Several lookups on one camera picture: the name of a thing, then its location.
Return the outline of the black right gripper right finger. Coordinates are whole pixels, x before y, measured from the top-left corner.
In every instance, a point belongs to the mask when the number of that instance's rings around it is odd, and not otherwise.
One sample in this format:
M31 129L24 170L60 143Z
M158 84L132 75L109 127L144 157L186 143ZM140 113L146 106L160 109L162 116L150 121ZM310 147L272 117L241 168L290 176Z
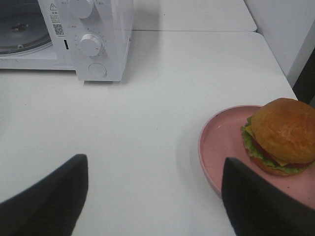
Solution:
M313 236L315 211L288 196L243 162L225 159L221 196L237 236Z

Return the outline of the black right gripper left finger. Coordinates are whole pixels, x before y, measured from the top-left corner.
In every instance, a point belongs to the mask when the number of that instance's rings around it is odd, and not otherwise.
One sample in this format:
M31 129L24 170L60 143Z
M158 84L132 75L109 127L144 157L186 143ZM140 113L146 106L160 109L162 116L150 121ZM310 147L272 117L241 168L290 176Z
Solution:
M70 236L88 192L88 159L77 154L48 176L1 202L2 236Z

